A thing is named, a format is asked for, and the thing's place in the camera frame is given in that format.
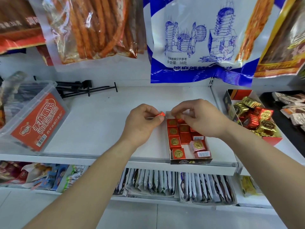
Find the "white tile floor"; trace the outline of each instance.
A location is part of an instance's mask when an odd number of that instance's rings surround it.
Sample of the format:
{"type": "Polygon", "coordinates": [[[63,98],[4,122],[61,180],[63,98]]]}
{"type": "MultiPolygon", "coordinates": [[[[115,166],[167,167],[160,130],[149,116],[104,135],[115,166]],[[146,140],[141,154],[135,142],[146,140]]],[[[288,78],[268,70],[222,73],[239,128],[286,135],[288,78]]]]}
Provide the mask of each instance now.
{"type": "MultiPolygon", "coordinates": [[[[57,196],[0,189],[0,228],[20,229],[57,196]]],[[[285,229],[276,215],[259,215],[110,201],[97,229],[285,229]]]]}

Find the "person's right hand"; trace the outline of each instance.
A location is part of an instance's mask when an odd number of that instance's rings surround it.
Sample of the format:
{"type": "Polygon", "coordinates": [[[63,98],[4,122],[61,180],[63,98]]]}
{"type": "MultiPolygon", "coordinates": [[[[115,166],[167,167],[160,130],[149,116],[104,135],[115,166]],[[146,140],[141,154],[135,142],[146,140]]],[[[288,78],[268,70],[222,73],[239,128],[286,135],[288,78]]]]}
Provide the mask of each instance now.
{"type": "Polygon", "coordinates": [[[234,123],[209,101],[203,99],[183,101],[172,109],[171,114],[175,117],[179,115],[190,127],[207,137],[220,138],[227,132],[231,123],[234,123]],[[188,115],[182,114],[188,109],[188,115]]]}

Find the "plastic container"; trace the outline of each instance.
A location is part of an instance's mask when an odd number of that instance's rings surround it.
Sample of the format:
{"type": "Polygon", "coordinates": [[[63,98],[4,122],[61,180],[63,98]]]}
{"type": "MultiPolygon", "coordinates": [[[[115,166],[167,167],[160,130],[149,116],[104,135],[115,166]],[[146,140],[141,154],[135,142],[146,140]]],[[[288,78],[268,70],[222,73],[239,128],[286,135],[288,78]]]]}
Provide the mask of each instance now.
{"type": "Polygon", "coordinates": [[[41,154],[67,118],[69,109],[54,81],[25,82],[20,88],[26,92],[35,85],[40,85],[41,91],[0,129],[0,141],[41,154]]]}

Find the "barcode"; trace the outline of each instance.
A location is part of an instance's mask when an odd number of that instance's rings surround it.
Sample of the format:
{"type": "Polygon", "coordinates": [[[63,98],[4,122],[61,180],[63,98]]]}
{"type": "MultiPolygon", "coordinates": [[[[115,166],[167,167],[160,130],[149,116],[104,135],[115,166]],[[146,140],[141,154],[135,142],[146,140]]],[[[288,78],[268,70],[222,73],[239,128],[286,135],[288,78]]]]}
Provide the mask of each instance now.
{"type": "Polygon", "coordinates": [[[47,138],[47,135],[42,135],[42,137],[40,138],[40,140],[37,142],[37,146],[40,147],[42,145],[42,143],[45,141],[45,139],[47,138]]]}
{"type": "Polygon", "coordinates": [[[193,140],[204,140],[204,136],[194,136],[193,140]]]}
{"type": "Polygon", "coordinates": [[[210,151],[204,151],[204,152],[197,152],[198,157],[202,158],[202,157],[210,157],[211,153],[210,151]]]}

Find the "black tray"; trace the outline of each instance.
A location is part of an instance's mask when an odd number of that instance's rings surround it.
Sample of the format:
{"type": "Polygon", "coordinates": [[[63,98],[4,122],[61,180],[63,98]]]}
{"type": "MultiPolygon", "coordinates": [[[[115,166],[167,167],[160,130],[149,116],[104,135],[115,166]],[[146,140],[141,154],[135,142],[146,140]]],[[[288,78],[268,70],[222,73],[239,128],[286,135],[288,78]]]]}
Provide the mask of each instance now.
{"type": "MultiPolygon", "coordinates": [[[[280,93],[290,96],[299,93],[305,94],[303,91],[285,91],[280,93]]],[[[280,101],[275,101],[272,97],[272,92],[264,92],[260,96],[260,100],[266,108],[274,110],[272,115],[274,122],[296,149],[303,155],[303,157],[305,157],[305,132],[300,128],[300,126],[294,126],[291,120],[280,112],[285,104],[280,101]]]]}

